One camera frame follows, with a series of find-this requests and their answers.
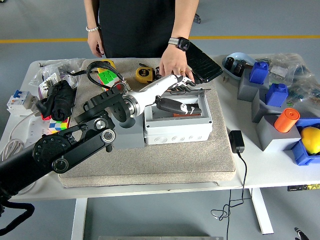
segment black glove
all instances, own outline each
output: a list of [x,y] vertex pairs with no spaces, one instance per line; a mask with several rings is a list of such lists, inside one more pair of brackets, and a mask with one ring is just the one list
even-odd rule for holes
[[60,81],[50,87],[47,96],[36,103],[44,118],[51,116],[53,120],[63,122],[71,116],[76,92],[67,81]]

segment person's left hand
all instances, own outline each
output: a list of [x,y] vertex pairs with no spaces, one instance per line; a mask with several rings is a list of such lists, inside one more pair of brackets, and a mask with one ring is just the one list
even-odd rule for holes
[[161,76],[168,76],[172,73],[179,76],[187,75],[193,82],[195,81],[187,64],[186,52],[173,44],[168,45],[161,57],[159,73]]

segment blue tray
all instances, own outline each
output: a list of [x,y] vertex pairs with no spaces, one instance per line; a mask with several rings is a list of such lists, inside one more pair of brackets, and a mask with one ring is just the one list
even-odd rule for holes
[[[300,118],[295,125],[297,127],[308,127],[315,124],[320,124],[320,117],[316,118]],[[309,155],[302,142],[299,140],[292,148],[295,162],[299,166],[313,164],[320,164],[320,155]]]

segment power plug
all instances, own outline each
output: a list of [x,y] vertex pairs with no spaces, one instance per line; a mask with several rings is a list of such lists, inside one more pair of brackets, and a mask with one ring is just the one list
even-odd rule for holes
[[231,144],[231,150],[234,154],[244,152],[245,143],[240,130],[232,130],[229,133],[229,140]]

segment smartwatch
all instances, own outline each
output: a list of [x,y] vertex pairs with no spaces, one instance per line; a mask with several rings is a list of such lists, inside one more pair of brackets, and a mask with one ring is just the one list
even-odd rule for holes
[[169,44],[176,45],[176,47],[184,52],[186,52],[190,46],[190,41],[184,37],[174,38],[170,37]]

